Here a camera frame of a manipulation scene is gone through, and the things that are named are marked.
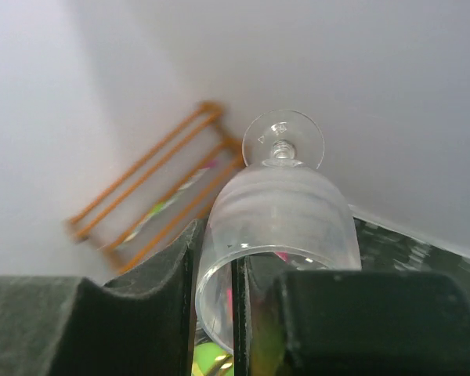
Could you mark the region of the magenta wine glass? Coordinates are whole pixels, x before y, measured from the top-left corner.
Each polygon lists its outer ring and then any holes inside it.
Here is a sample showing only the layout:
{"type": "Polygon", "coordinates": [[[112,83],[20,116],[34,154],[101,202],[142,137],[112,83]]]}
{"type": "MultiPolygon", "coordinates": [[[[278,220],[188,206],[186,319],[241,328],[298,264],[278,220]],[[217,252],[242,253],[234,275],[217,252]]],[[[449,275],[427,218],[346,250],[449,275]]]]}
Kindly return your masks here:
{"type": "Polygon", "coordinates": [[[292,267],[291,256],[283,252],[248,255],[232,262],[228,267],[230,274],[226,286],[226,302],[230,314],[233,314],[232,279],[236,275],[235,272],[231,271],[231,266],[236,262],[243,262],[243,266],[248,272],[249,287],[254,291],[256,298],[262,298],[277,276],[292,267]]]}

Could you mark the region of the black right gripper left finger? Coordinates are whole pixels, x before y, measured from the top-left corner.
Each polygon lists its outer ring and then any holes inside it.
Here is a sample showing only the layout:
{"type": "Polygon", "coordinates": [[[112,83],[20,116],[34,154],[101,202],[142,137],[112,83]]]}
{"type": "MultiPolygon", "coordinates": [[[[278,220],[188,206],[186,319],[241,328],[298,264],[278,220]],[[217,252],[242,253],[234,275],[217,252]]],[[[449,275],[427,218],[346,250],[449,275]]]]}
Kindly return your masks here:
{"type": "Polygon", "coordinates": [[[99,285],[0,276],[0,375],[188,375],[199,223],[99,285]]]}

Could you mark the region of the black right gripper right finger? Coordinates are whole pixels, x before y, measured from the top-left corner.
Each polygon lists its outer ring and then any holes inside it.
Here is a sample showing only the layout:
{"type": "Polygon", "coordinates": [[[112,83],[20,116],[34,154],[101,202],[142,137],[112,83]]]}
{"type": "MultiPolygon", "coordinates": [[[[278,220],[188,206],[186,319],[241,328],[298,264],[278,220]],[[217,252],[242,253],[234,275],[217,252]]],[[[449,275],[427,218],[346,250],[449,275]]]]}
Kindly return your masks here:
{"type": "Polygon", "coordinates": [[[470,303],[447,275],[231,265],[238,375],[470,375],[470,303]]]}

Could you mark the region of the clear wine glass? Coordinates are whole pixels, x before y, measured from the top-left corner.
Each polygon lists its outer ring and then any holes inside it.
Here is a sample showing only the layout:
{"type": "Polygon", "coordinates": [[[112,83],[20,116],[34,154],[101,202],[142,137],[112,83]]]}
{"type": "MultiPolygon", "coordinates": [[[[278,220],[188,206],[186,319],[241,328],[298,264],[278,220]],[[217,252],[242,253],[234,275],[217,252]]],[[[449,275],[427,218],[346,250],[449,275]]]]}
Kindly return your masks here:
{"type": "Polygon", "coordinates": [[[220,191],[204,232],[195,308],[208,337],[232,352],[230,264],[283,252],[296,270],[361,267],[356,227],[339,189],[319,173],[324,136],[296,110],[257,117],[242,141],[245,168],[220,191]]]}

